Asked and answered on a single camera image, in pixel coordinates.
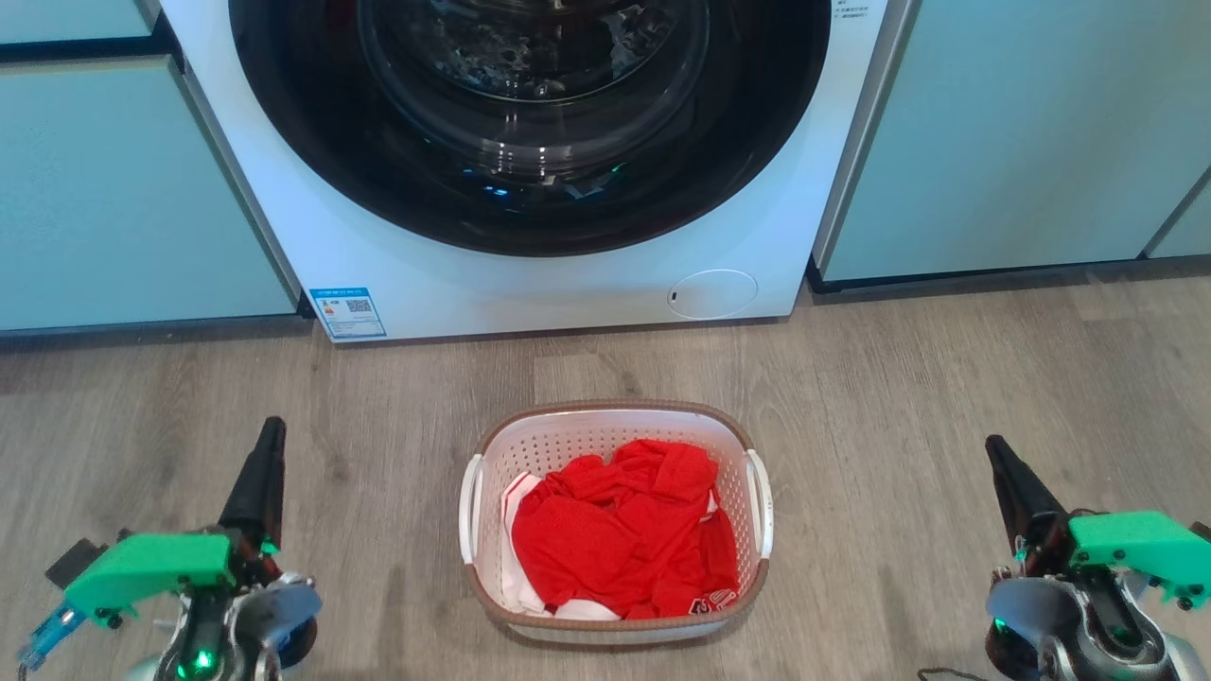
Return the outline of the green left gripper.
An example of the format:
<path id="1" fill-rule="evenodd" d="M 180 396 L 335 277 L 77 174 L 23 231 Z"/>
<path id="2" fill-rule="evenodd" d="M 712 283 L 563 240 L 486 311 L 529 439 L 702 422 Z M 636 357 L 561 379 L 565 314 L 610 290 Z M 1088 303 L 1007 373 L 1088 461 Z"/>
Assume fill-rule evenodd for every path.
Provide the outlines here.
<path id="1" fill-rule="evenodd" d="M 264 420 L 254 448 L 239 470 L 218 525 L 239 530 L 260 553 L 282 548 L 285 522 L 285 419 Z M 65 603 L 90 618 L 134 612 L 134 603 L 161 593 L 237 584 L 231 543 L 223 534 L 138 533 L 109 546 L 64 590 Z"/>

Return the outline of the round white filter cover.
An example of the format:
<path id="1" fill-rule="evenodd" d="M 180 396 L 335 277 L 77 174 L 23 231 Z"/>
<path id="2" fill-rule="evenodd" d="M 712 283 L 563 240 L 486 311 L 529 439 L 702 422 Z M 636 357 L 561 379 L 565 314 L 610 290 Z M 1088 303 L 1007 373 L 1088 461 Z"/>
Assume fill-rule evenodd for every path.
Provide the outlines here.
<path id="1" fill-rule="evenodd" d="M 744 311 L 761 288 L 745 271 L 696 271 L 668 288 L 667 305 L 689 322 L 714 322 Z"/>

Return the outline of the black round washer door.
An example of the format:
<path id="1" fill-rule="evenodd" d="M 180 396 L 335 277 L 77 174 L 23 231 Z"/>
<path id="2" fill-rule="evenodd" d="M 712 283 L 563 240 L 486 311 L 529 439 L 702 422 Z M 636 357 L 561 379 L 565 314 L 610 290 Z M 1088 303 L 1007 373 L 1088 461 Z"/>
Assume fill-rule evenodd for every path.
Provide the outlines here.
<path id="1" fill-rule="evenodd" d="M 831 0 L 228 0 L 256 101 L 352 204 L 510 257 L 642 244 L 787 145 Z"/>

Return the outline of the red garment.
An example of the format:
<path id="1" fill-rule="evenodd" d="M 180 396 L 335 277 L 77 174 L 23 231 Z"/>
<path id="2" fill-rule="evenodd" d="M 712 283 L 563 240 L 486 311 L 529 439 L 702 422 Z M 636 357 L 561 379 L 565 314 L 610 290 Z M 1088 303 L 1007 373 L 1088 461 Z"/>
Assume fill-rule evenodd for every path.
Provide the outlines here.
<path id="1" fill-rule="evenodd" d="M 635 440 L 543 477 L 512 530 L 550 610 L 592 600 L 620 620 L 713 613 L 735 603 L 737 546 L 721 508 L 719 464 L 691 443 Z"/>

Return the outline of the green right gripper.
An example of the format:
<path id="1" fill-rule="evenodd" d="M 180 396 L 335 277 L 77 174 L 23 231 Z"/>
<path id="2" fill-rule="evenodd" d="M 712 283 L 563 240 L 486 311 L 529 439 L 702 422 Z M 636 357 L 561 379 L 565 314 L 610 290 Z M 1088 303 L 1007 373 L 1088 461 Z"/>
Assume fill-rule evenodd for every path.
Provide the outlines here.
<path id="1" fill-rule="evenodd" d="M 1133 570 L 1165 599 L 1211 599 L 1211 539 L 1159 510 L 1074 515 L 999 434 L 985 439 L 995 503 L 1025 574 Z"/>

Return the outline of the blue energy label sticker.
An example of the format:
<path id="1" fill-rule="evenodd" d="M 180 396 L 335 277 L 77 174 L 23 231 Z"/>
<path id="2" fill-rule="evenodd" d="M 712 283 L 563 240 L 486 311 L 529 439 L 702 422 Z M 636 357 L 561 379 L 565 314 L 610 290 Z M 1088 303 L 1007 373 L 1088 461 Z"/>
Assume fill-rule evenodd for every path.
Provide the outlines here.
<path id="1" fill-rule="evenodd" d="M 308 298 L 333 343 L 388 337 L 369 288 L 308 288 Z"/>

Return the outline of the white front-load washing machine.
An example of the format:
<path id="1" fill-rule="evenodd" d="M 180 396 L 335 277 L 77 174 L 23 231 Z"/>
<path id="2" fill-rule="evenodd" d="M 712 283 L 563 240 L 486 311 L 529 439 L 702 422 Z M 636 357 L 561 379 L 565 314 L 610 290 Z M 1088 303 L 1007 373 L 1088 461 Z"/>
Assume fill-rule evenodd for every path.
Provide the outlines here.
<path id="1" fill-rule="evenodd" d="M 761 288 L 744 311 L 721 320 L 787 316 L 886 16 L 886 0 L 831 4 L 840 38 L 820 88 L 784 150 L 735 198 L 629 247 L 510 257 L 417 236 L 352 204 L 266 118 L 239 65 L 228 0 L 161 0 L 239 178 L 308 305 L 308 288 L 369 288 L 385 340 L 690 324 L 667 305 L 668 288 L 710 269 L 745 271 Z"/>

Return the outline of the pale green cabinet door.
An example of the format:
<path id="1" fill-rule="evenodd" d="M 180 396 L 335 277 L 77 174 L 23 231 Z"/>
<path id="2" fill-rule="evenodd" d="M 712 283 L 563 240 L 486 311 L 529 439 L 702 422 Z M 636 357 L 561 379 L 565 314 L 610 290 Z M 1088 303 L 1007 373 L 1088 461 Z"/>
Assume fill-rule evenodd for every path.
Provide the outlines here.
<path id="1" fill-rule="evenodd" d="M 823 288 L 1125 262 L 1211 176 L 1211 0 L 886 0 Z"/>
<path id="2" fill-rule="evenodd" d="M 1211 176 L 1186 200 L 1148 251 L 1149 259 L 1211 254 Z"/>
<path id="3" fill-rule="evenodd" d="M 0 333 L 295 309 L 172 57 L 0 65 Z"/>

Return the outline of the pale green cabinet drawer front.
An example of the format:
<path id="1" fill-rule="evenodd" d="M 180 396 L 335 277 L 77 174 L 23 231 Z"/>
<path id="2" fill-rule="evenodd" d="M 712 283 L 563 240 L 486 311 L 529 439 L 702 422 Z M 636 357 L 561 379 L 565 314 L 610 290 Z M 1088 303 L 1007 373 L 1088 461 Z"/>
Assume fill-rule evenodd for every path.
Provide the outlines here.
<path id="1" fill-rule="evenodd" d="M 148 36 L 160 0 L 0 0 L 0 44 Z"/>

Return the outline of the white perforated laundry basket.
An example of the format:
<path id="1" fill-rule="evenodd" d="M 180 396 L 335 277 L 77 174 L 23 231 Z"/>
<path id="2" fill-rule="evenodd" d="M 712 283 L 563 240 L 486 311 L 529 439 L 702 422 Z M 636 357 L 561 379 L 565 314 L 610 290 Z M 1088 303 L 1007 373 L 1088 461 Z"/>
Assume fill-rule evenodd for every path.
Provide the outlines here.
<path id="1" fill-rule="evenodd" d="M 718 462 L 721 508 L 737 544 L 739 590 L 721 612 L 662 620 L 558 620 L 503 608 L 503 493 L 522 473 L 549 473 L 579 456 L 610 458 L 637 439 L 701 445 Z M 543 645 L 654 647 L 713 637 L 748 616 L 768 578 L 774 546 L 774 496 L 768 470 L 744 427 L 701 404 L 644 400 L 549 404 L 507 419 L 484 435 L 460 481 L 457 527 L 475 599 L 498 628 Z"/>

